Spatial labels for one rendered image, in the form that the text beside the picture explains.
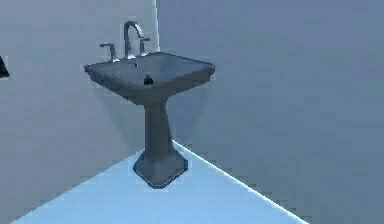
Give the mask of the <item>chrome curved faucet spout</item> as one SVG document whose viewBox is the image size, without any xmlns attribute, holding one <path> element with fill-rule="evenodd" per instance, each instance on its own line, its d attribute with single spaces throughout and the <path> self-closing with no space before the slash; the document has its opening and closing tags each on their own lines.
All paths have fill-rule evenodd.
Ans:
<svg viewBox="0 0 384 224">
<path fill-rule="evenodd" d="M 127 21 L 124 24 L 123 28 L 123 35 L 124 35 L 124 59 L 128 59 L 131 53 L 131 44 L 130 44 L 130 37 L 129 37 L 129 28 L 133 27 L 136 31 L 136 34 L 138 38 L 144 38 L 144 33 L 142 31 L 142 28 L 139 26 L 139 24 L 136 21 Z"/>
</svg>

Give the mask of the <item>dark grey pedestal sink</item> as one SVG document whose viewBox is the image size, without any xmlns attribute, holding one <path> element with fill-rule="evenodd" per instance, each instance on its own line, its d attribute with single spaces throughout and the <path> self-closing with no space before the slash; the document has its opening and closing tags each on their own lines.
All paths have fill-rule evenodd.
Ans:
<svg viewBox="0 0 384 224">
<path fill-rule="evenodd" d="M 145 148 L 133 171 L 154 189 L 163 189 L 188 170 L 188 160 L 174 147 L 167 114 L 170 97 L 210 81 L 212 63 L 165 52 L 99 62 L 84 67 L 90 79 L 144 107 Z M 150 75 L 154 83 L 145 85 Z"/>
</svg>

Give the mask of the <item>black wall-mounted object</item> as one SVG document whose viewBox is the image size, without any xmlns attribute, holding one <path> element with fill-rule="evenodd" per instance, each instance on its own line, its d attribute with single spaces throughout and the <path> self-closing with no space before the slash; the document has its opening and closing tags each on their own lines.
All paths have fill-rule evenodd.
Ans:
<svg viewBox="0 0 384 224">
<path fill-rule="evenodd" d="M 0 78 L 4 78 L 4 77 L 9 77 L 10 74 L 8 72 L 8 69 L 2 59 L 2 57 L 0 56 Z"/>
</svg>

